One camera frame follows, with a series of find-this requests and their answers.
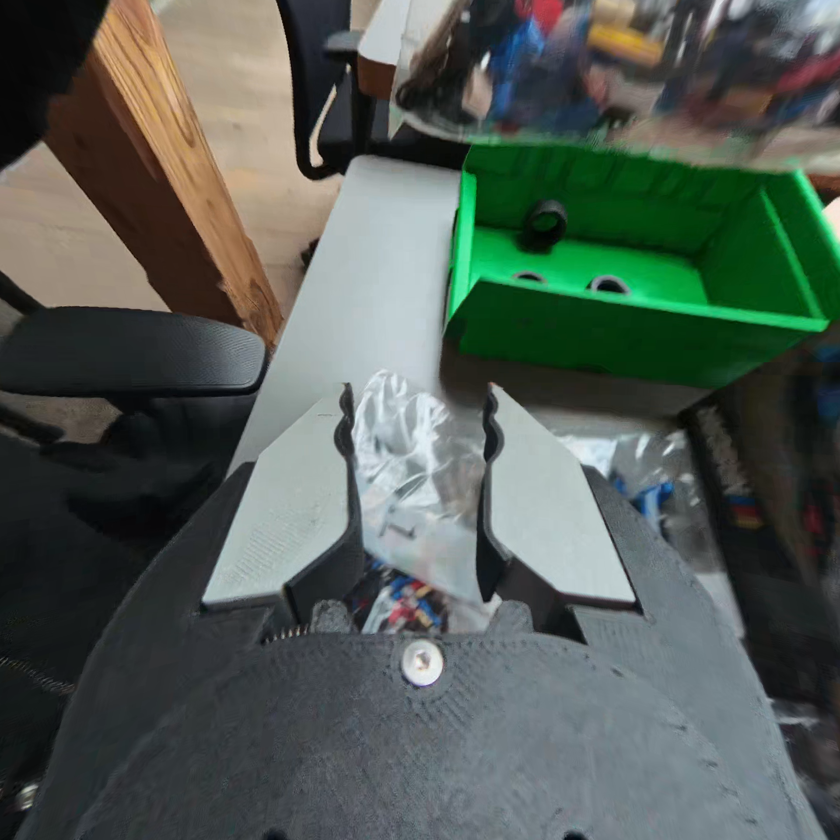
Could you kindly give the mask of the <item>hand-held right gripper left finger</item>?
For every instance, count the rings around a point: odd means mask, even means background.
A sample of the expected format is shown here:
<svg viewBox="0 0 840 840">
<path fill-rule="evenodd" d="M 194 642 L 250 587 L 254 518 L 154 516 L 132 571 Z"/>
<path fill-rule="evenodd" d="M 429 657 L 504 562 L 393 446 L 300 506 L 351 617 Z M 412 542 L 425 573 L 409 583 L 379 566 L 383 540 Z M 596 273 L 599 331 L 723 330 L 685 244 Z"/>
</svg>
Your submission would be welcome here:
<svg viewBox="0 0 840 840">
<path fill-rule="evenodd" d="M 209 612 L 312 614 L 364 570 L 354 394 L 339 383 L 257 458 L 203 594 Z"/>
</svg>

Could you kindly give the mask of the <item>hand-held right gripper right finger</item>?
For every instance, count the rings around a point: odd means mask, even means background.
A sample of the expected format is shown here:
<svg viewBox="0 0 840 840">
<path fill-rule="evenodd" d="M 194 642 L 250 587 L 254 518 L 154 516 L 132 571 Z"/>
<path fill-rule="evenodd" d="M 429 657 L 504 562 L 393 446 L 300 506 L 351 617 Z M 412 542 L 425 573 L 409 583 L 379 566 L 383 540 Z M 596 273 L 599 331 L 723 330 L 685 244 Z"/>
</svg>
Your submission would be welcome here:
<svg viewBox="0 0 840 840">
<path fill-rule="evenodd" d="M 482 427 L 482 600 L 635 608 L 636 593 L 579 459 L 495 383 L 487 387 Z"/>
</svg>

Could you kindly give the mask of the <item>clear plastic bag of bricks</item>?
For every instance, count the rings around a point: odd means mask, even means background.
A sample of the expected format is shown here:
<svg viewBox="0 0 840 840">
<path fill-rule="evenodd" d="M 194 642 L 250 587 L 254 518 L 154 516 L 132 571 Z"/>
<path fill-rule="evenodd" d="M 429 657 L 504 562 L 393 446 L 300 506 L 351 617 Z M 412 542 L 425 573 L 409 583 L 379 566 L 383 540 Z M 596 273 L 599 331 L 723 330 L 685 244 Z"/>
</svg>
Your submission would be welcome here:
<svg viewBox="0 0 840 840">
<path fill-rule="evenodd" d="M 364 634 L 487 629 L 497 602 L 482 600 L 476 574 L 482 440 L 475 417 L 459 423 L 397 373 L 364 386 L 353 428 L 364 572 L 348 595 Z"/>
</svg>

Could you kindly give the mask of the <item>green plastic bin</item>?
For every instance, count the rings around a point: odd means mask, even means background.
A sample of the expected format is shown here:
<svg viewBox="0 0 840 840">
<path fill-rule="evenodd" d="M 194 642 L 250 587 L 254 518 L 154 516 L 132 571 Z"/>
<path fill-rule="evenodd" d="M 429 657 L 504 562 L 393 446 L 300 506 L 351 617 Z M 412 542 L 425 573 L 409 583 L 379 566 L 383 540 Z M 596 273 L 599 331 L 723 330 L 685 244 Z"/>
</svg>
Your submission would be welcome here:
<svg viewBox="0 0 840 840">
<path fill-rule="evenodd" d="M 544 198 L 565 206 L 566 236 L 527 253 L 522 223 Z M 600 275 L 632 294 L 587 290 Z M 563 145 L 465 158 L 444 325 L 462 354 L 716 390 L 824 332 L 838 292 L 838 239 L 802 171 Z"/>
</svg>

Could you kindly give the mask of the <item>large clear bag of bricks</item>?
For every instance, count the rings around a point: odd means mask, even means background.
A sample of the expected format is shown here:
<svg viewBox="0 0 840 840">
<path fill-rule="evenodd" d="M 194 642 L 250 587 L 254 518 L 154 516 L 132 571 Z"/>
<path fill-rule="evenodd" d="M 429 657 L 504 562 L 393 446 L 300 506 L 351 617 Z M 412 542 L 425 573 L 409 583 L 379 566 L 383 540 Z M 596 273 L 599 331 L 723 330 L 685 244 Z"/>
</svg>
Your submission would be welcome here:
<svg viewBox="0 0 840 840">
<path fill-rule="evenodd" d="M 412 2 L 392 115 L 468 143 L 796 168 L 838 149 L 838 2 Z"/>
</svg>

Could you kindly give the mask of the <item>small clear plastic bag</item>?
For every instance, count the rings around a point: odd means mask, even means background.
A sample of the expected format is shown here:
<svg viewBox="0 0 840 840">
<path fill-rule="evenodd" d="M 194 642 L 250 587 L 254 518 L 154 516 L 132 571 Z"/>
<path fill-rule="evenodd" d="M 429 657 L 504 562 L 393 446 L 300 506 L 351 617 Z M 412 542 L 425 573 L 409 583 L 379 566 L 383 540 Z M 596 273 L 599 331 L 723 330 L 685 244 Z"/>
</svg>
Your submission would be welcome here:
<svg viewBox="0 0 840 840">
<path fill-rule="evenodd" d="M 559 441 L 596 469 L 659 533 L 700 509 L 697 475 L 681 430 L 596 437 L 564 434 Z"/>
</svg>

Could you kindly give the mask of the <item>dark printed box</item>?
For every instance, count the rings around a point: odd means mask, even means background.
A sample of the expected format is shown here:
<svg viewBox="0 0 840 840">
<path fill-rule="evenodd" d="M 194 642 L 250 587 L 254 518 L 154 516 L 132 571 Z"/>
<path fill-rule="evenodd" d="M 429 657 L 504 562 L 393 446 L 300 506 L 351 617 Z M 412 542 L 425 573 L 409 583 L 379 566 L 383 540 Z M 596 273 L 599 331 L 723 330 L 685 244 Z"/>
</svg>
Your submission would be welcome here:
<svg viewBox="0 0 840 840">
<path fill-rule="evenodd" d="M 838 718 L 838 341 L 766 364 L 680 421 L 765 689 Z"/>
</svg>

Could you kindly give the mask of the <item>wooden beam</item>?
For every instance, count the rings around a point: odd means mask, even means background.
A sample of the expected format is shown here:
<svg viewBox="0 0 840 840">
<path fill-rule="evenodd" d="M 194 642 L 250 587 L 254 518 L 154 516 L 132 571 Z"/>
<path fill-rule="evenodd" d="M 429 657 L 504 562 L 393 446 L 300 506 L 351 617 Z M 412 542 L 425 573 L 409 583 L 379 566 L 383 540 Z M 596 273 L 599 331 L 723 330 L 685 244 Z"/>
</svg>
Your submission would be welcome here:
<svg viewBox="0 0 840 840">
<path fill-rule="evenodd" d="M 173 312 L 246 329 L 285 324 L 149 2 L 110 2 L 47 147 Z"/>
</svg>

